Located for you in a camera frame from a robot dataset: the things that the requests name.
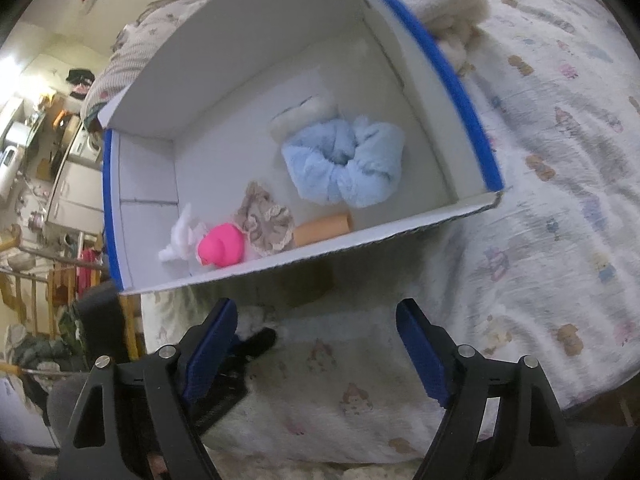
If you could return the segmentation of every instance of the light blue scrunchie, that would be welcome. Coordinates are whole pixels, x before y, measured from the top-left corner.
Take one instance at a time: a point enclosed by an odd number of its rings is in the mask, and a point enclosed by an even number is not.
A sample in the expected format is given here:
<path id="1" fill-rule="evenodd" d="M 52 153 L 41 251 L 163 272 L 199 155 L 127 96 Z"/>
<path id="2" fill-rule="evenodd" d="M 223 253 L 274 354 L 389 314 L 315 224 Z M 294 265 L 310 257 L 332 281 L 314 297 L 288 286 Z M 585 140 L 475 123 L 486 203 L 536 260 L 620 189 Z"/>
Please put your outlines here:
<path id="1" fill-rule="evenodd" d="M 384 202 L 398 189 L 404 132 L 358 117 L 317 123 L 293 134 L 282 156 L 298 193 L 321 205 L 343 200 L 362 208 Z"/>

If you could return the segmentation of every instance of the metal screw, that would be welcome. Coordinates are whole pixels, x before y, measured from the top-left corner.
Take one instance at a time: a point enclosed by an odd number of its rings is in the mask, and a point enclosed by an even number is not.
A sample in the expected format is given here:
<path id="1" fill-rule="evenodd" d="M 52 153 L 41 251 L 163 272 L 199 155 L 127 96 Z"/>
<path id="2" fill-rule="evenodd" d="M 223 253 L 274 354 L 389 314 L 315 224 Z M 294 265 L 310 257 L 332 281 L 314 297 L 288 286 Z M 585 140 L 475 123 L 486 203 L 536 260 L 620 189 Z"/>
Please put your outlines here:
<path id="1" fill-rule="evenodd" d="M 458 347 L 458 353 L 462 357 L 473 357 L 476 355 L 476 349 L 469 345 L 460 345 Z"/>
<path id="2" fill-rule="evenodd" d="M 95 365 L 98 368 L 106 368 L 107 366 L 109 366 L 110 362 L 111 358 L 108 355 L 101 355 L 95 360 Z"/>
<path id="3" fill-rule="evenodd" d="M 158 355 L 162 359 L 171 359 L 175 355 L 175 346 L 164 345 L 161 349 L 158 350 Z"/>
<path id="4" fill-rule="evenodd" d="M 533 355 L 525 355 L 523 361 L 529 368 L 535 368 L 540 364 Z"/>

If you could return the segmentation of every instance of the white box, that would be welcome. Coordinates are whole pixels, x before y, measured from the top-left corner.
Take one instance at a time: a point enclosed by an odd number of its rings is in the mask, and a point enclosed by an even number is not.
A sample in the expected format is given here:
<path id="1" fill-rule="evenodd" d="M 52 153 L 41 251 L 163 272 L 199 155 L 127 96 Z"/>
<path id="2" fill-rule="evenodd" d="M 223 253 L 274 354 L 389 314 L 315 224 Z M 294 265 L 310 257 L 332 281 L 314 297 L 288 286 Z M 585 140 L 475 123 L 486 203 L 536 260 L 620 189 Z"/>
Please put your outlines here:
<path id="1" fill-rule="evenodd" d="M 258 180 L 296 224 L 335 212 L 302 200 L 268 125 L 304 99 L 334 97 L 406 133 L 402 180 L 386 202 L 351 210 L 354 232 L 211 270 L 163 264 L 178 211 L 229 221 Z M 453 70 L 400 0 L 211 0 L 101 111 L 111 272 L 145 292 L 279 267 L 495 206 L 503 188 Z"/>

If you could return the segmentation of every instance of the pink toy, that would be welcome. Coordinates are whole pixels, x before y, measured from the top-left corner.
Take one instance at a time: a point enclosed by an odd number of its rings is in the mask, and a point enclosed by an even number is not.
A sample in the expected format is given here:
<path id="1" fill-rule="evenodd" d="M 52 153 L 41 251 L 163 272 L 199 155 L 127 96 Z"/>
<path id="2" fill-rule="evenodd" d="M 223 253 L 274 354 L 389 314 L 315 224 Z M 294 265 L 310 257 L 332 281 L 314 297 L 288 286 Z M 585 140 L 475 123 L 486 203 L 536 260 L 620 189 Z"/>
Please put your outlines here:
<path id="1" fill-rule="evenodd" d="M 196 254 L 203 265 L 228 267 L 242 261 L 244 236 L 233 224 L 214 227 L 196 247 Z"/>

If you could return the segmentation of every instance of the bed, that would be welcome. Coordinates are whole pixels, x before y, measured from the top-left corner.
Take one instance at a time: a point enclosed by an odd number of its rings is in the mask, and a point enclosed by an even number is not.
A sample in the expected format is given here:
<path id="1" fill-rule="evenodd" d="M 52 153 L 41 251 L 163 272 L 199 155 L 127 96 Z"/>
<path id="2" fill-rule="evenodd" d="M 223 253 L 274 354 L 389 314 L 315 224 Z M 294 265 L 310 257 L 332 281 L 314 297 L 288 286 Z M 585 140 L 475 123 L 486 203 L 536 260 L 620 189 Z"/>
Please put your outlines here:
<path id="1" fill-rule="evenodd" d="M 179 341 L 219 296 L 238 301 L 241 335 L 278 332 L 250 366 L 249 396 L 203 439 L 218 460 L 387 464 L 296 466 L 296 478 L 410 478 L 442 410 L 395 332 L 404 297 L 485 356 L 535 355 L 563 408 L 637 373 L 640 62 L 597 0 L 489 3 L 458 73 L 506 181 L 497 209 L 331 256 L 330 286 L 308 303 L 268 273 L 143 296 L 149 352 Z M 153 10 L 112 63 L 140 63 L 141 30 L 170 34 L 199 4 Z M 85 120 L 99 104 L 88 98 Z"/>

